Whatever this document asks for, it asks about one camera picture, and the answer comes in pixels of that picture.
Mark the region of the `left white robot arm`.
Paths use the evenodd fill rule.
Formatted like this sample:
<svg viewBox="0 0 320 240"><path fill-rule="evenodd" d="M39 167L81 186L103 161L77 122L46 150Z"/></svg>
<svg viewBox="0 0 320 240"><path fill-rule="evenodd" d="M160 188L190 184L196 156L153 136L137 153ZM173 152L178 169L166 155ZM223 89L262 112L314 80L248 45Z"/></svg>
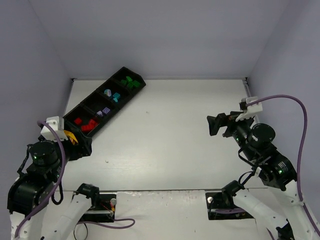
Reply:
<svg viewBox="0 0 320 240"><path fill-rule="evenodd" d="M13 240L65 240L90 208L95 208L100 200L99 188L83 183L74 192L68 209L61 214L57 223L46 233L42 233L43 219L54 193L62 189L62 176L68 161L88 157L92 153L92 138L81 132L74 132L59 140L41 137L27 146L26 158L32 164L22 172L25 164L18 169L19 177L8 193L7 208L11 221Z"/></svg>

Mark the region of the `lavender lego brick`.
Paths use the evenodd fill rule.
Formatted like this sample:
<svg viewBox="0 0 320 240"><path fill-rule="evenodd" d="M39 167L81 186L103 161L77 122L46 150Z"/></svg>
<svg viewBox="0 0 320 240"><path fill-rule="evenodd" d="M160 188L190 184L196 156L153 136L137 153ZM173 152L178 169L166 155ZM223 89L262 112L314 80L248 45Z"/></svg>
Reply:
<svg viewBox="0 0 320 240"><path fill-rule="evenodd" d="M108 107L105 107L102 112L103 114L107 115L111 110Z"/></svg>

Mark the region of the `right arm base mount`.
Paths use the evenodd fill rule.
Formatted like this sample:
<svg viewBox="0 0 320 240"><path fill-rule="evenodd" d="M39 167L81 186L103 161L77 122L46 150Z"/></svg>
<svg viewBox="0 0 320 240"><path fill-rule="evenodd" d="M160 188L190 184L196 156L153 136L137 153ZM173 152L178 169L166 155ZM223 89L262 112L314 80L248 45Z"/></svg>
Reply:
<svg viewBox="0 0 320 240"><path fill-rule="evenodd" d="M229 201L220 191L206 192L207 216L210 221L253 219L248 212Z"/></svg>

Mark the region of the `green sloped lego brick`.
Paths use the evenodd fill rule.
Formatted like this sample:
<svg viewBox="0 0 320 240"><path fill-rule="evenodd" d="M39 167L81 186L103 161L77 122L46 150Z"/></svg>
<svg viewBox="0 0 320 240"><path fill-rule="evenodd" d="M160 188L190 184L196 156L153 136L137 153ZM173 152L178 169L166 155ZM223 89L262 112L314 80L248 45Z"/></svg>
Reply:
<svg viewBox="0 0 320 240"><path fill-rule="evenodd" d="M130 76L126 76L125 78L121 79L120 82L124 85L127 85L132 83L133 79Z"/></svg>

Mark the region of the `long red lego brick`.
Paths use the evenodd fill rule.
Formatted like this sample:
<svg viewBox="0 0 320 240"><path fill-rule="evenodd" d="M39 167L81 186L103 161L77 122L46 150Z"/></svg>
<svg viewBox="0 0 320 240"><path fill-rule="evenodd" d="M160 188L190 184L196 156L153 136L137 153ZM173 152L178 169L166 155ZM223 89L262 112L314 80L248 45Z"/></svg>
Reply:
<svg viewBox="0 0 320 240"><path fill-rule="evenodd" d="M88 133L90 131L92 131L99 123L94 120L94 119L90 119L88 121L87 124L84 124L80 127L81 131L84 132L84 133Z"/></svg>

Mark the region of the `teal curved lego piece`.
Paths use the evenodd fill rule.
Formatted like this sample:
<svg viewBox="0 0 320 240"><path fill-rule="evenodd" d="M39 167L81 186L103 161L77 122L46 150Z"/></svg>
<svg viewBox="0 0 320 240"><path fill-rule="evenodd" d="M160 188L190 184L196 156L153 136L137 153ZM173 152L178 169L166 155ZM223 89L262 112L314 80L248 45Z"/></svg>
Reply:
<svg viewBox="0 0 320 240"><path fill-rule="evenodd" d="M115 92L112 96L112 99L114 102L118 103L119 99L121 98L121 95L118 92Z"/></svg>

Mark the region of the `small yellow stack lego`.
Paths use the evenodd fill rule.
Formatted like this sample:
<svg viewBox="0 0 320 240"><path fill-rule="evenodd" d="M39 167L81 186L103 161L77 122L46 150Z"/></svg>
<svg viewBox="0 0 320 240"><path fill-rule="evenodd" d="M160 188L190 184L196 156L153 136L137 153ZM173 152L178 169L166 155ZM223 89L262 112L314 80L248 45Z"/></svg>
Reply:
<svg viewBox="0 0 320 240"><path fill-rule="evenodd" d="M77 145L79 143L76 136L71 131L64 130L64 134L68 137L73 145Z"/></svg>

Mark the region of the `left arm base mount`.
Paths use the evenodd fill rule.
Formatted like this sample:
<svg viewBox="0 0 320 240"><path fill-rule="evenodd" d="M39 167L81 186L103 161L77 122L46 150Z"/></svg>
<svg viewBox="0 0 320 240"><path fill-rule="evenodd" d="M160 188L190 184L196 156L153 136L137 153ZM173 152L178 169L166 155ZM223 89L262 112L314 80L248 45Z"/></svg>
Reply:
<svg viewBox="0 0 320 240"><path fill-rule="evenodd" d="M113 223L115 219L116 207L111 205L111 202L115 203L117 194L115 192L100 192L99 200L87 210L80 222L95 222L95 223Z"/></svg>

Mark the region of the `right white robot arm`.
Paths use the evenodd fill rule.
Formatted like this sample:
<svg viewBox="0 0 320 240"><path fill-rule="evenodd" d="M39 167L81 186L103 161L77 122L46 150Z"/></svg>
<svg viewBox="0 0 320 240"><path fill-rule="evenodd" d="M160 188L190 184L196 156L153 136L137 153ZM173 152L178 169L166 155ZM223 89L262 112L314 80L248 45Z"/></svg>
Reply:
<svg viewBox="0 0 320 240"><path fill-rule="evenodd" d="M239 120L239 112L207 116L209 134L217 135L226 128L223 137L232 137L239 146L238 157L251 167L250 177L259 178L274 195L284 215L281 215L245 188L245 182L233 180L221 193L228 205L235 205L250 214L266 228L273 240L318 240L320 224L298 196L298 173L291 161L273 145L276 133L253 118Z"/></svg>

